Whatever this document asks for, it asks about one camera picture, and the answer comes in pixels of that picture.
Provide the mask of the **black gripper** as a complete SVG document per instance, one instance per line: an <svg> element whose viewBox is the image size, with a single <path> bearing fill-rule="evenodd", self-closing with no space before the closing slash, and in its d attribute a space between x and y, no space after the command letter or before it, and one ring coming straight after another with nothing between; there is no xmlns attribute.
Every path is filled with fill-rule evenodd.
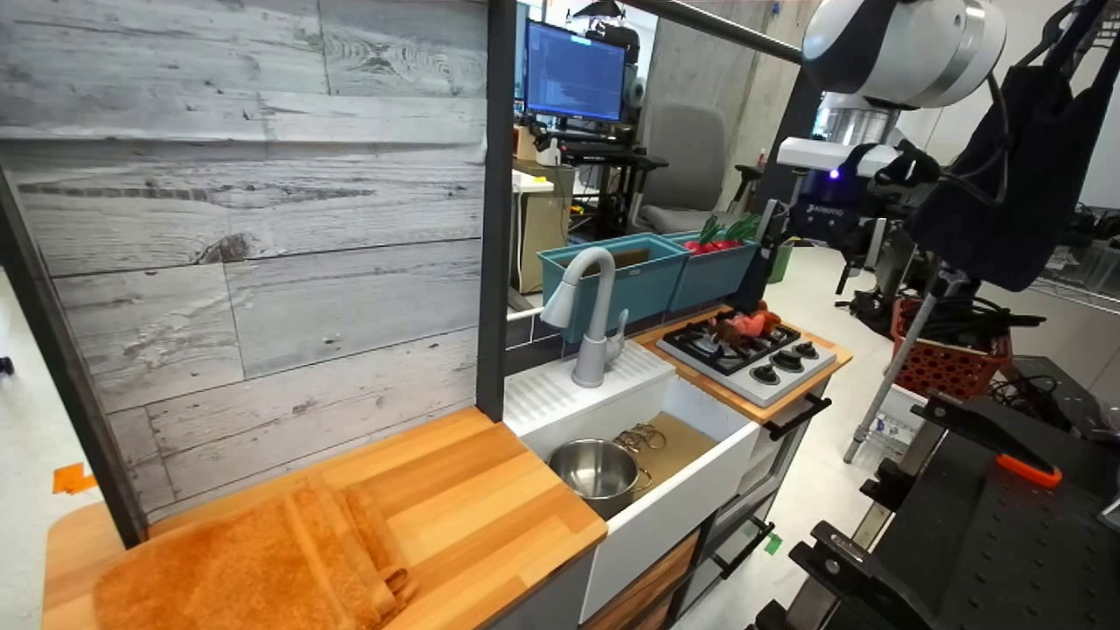
<svg viewBox="0 0 1120 630"><path fill-rule="evenodd" d="M904 216L907 204L900 186L840 171L812 171L794 189L790 232L840 251L864 251L878 220Z"/></svg>

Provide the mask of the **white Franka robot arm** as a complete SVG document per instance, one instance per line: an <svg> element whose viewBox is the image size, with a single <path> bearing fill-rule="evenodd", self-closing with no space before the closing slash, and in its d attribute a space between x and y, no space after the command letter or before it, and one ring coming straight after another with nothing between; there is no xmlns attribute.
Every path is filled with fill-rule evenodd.
<svg viewBox="0 0 1120 630"><path fill-rule="evenodd" d="M942 165L900 130L990 81L1008 43L990 0L823 0L802 38L808 124L778 143L787 232L846 245L928 192Z"/></svg>

